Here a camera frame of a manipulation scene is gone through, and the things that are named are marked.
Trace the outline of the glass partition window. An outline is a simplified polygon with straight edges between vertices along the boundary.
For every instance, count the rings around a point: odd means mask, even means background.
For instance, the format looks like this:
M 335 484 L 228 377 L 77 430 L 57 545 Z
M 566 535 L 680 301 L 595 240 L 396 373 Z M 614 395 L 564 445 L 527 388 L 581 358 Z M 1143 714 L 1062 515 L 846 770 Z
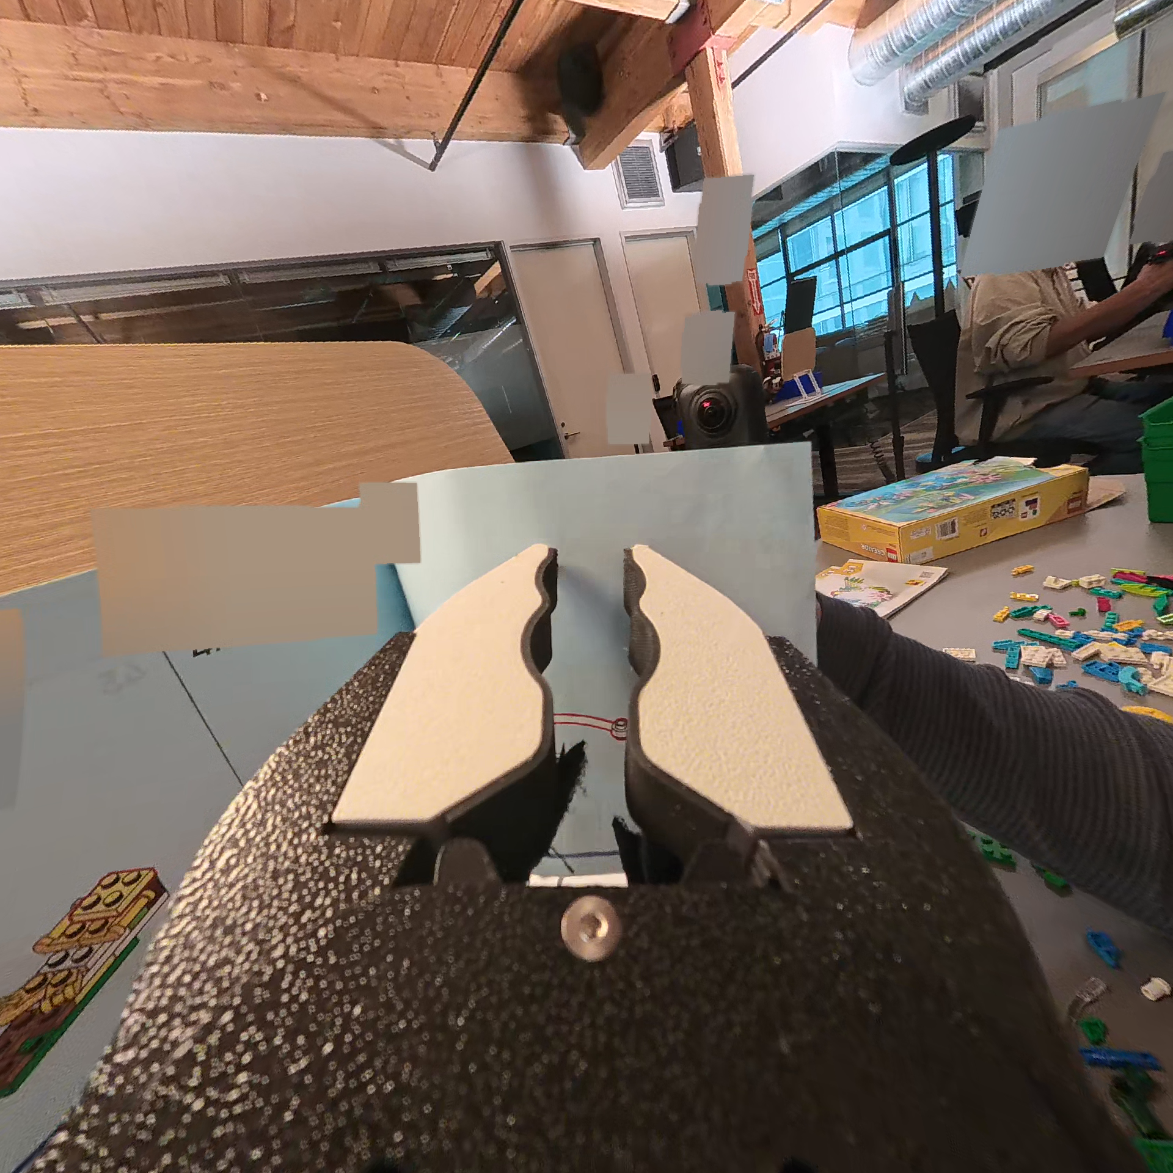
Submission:
M 416 345 L 516 462 L 562 458 L 501 244 L 2 281 L 3 345 Z

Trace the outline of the wooden support post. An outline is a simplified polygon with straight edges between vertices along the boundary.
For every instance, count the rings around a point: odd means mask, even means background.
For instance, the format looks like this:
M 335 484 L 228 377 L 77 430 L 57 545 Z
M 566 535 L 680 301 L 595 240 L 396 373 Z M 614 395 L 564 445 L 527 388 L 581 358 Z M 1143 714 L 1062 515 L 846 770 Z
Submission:
M 726 37 L 710 37 L 684 71 L 706 179 L 741 176 L 728 45 Z M 726 310 L 734 314 L 736 360 L 761 373 L 758 336 L 765 331 L 765 318 L 750 233 L 745 235 L 739 279 L 723 286 L 723 294 Z

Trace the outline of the wall air vent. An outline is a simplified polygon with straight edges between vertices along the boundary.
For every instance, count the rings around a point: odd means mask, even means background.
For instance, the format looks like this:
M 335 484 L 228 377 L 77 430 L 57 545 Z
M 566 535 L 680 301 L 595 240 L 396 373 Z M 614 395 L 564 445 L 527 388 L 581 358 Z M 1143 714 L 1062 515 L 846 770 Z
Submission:
M 647 211 L 664 207 L 665 200 L 654 161 L 654 146 L 649 139 L 636 139 L 623 148 L 610 168 L 621 209 Z

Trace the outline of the person's right forearm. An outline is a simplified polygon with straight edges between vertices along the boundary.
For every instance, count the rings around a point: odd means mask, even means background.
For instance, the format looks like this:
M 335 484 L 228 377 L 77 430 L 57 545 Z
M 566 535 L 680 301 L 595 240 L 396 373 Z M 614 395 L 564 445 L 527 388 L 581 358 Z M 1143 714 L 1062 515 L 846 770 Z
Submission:
M 822 594 L 817 666 L 962 823 L 1171 937 L 1171 725 L 966 666 Z

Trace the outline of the white instruction booklet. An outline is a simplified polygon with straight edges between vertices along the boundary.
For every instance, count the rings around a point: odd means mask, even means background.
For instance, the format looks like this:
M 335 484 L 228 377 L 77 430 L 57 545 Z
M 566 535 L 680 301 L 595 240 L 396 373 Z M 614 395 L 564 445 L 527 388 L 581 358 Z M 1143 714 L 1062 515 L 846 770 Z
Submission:
M 815 574 L 815 593 L 890 618 L 946 580 L 948 569 L 848 559 Z

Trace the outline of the black floor lamp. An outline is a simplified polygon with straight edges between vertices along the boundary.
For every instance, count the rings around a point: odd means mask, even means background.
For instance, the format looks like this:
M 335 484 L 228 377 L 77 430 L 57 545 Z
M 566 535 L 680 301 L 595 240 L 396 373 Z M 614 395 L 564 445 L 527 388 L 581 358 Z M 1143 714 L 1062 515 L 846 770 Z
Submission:
M 940 318 L 946 312 L 944 301 L 944 266 L 942 266 L 942 216 L 940 216 L 940 190 L 938 190 L 938 154 L 950 148 L 955 141 L 968 135 L 975 126 L 972 115 L 953 119 L 929 131 L 924 131 L 916 139 L 911 139 L 890 155 L 892 166 L 905 166 L 926 161 L 927 165 L 927 205 L 929 205 L 929 255 L 931 255 L 931 294 L 933 294 L 933 318 Z M 890 329 L 885 334 L 885 371 L 887 386 L 890 393 L 890 423 L 892 423 L 892 451 L 898 463 L 898 471 L 903 471 L 903 439 L 898 432 L 898 406 L 896 406 L 896 349 L 903 347 L 907 338 L 903 286 L 896 279 L 890 290 Z

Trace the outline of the yellow toy brick box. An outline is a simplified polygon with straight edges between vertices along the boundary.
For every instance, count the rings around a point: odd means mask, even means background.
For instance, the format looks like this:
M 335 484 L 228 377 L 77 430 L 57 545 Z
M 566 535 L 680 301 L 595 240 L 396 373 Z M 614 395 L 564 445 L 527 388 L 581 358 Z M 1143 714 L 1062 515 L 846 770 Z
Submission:
M 817 510 L 819 537 L 874 563 L 946 556 L 1073 519 L 1125 495 L 1123 480 L 1082 465 L 1040 469 L 996 456 L 959 462 Z

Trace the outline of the light wooden curved panel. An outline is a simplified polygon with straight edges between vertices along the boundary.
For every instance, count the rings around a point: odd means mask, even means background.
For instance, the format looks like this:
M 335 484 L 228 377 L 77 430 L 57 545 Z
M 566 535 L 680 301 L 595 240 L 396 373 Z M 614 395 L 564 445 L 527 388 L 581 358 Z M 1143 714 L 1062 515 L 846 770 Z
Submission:
M 330 506 L 512 462 L 416 345 L 3 345 L 2 594 L 94 570 L 94 508 Z

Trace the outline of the black office chair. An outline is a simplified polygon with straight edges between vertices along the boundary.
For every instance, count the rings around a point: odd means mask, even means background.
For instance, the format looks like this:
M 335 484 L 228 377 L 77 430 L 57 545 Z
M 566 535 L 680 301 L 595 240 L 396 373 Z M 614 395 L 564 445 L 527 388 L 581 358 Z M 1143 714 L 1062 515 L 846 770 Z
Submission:
M 994 456 L 1031 458 L 1038 467 L 1055 467 L 1071 460 L 1071 449 L 1056 439 L 994 439 L 1001 408 L 1012 393 L 1051 382 L 1049 377 L 1014 379 L 1003 386 L 986 386 L 968 397 L 981 406 L 975 445 L 961 445 L 955 436 L 955 362 L 961 327 L 955 312 L 927 323 L 909 325 L 907 338 L 935 404 L 935 438 L 931 454 L 916 458 L 916 473 L 931 473 L 962 460 L 983 462 Z

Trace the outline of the scattered colourful toy bricks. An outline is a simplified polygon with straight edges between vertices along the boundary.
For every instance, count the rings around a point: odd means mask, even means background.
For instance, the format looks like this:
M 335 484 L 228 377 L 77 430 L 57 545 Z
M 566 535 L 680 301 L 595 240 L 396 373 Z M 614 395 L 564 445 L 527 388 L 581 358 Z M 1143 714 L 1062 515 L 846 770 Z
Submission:
M 988 663 L 1029 692 L 1104 696 L 1145 725 L 1171 727 L 1169 594 L 1138 596 L 1143 576 L 1040 578 L 1018 565 L 1007 591 L 975 611 L 977 628 L 948 633 L 946 653 Z M 972 834 L 1009 880 L 1007 893 L 1031 932 L 1077 1055 L 1147 1172 L 1171 1170 L 1171 943 L 1088 897 L 1062 869 L 1012 856 Z

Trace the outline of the grey desk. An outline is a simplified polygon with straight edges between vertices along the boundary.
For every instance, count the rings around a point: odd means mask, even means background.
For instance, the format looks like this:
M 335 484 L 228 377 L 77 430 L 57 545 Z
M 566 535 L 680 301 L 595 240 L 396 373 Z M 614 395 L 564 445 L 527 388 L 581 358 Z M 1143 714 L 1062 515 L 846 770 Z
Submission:
M 1020 919 L 1056 1015 L 1099 976 L 1114 1046 L 1171 1070 L 1171 1000 L 1139 991 L 1171 980 L 1171 725 L 1123 712 L 1128 698 L 1095 681 L 1044 690 L 938 652 L 994 661 L 990 640 L 1009 626 L 990 615 L 1016 563 L 1038 576 L 1169 574 L 1171 526 L 1149 522 L 1141 478 L 1117 482 L 1125 495 L 1082 519 L 937 557 L 948 580 L 894 626 L 830 602 L 817 663 L 968 827 L 1016 853 L 1018 873 L 981 871 Z

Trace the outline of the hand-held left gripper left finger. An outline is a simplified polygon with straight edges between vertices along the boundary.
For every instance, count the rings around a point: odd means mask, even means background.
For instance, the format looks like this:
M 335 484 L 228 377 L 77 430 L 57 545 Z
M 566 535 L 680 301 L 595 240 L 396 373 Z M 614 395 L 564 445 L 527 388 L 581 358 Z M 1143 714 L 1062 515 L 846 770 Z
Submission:
M 343 832 L 452 834 L 553 749 L 557 550 L 533 545 L 415 631 L 330 814 Z

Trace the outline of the blue instruction booklet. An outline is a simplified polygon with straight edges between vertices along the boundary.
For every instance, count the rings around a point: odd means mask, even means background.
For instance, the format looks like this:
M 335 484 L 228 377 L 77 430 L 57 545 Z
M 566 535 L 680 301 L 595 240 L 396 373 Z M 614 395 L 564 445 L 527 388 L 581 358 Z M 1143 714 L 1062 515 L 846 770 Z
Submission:
M 22 768 L 2 786 L 2 995 L 35 941 L 108 873 L 155 869 L 129 958 L 2 1098 L 2 1170 L 51 1135 L 116 1033 L 144 952 L 241 786 L 398 631 L 520 550 L 559 550 L 555 727 L 588 766 L 538 875 L 616 875 L 630 690 L 623 550 L 647 545 L 813 653 L 809 449 L 494 465 L 416 476 L 420 561 L 380 569 L 374 637 L 105 657 L 94 572 L 2 598 L 24 626 Z

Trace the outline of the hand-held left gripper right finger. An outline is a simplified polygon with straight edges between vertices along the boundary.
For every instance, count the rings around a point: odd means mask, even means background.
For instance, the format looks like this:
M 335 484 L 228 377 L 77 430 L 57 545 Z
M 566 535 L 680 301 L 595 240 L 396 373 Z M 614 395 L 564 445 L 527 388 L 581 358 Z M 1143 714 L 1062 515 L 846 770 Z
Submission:
M 623 554 L 636 674 L 627 806 L 654 840 L 843 836 L 852 814 L 758 624 L 653 548 Z

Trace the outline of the silver spiral duct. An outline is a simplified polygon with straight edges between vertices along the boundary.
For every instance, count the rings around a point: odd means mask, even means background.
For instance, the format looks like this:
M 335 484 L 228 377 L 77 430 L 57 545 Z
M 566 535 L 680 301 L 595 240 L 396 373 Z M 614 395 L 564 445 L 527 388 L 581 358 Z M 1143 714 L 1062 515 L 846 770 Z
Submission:
M 1053 41 L 1101 2 L 896 2 L 854 30 L 846 65 L 857 85 L 898 76 L 902 111 L 926 115 L 937 93 Z

